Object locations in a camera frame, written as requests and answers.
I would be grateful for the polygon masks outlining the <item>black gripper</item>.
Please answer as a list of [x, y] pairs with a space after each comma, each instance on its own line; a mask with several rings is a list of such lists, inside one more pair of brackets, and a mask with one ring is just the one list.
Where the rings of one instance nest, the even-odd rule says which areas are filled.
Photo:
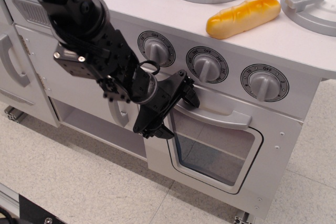
[[185, 70], [180, 70], [157, 82], [154, 97], [140, 105], [133, 132], [145, 138], [157, 137], [166, 140], [173, 138], [174, 133], [163, 121], [181, 99], [195, 108], [200, 105], [194, 90], [194, 80]]

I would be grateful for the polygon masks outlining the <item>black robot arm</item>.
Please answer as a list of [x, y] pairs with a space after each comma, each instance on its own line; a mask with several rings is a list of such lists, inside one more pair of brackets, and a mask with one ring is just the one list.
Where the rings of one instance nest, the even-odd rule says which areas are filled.
[[58, 40], [54, 60], [69, 74], [93, 79], [103, 90], [111, 115], [123, 118], [119, 102], [140, 106], [133, 131], [145, 138], [170, 139], [164, 119], [180, 101], [198, 107], [194, 81], [184, 70], [158, 81], [142, 69], [133, 50], [110, 22], [103, 0], [38, 0]]

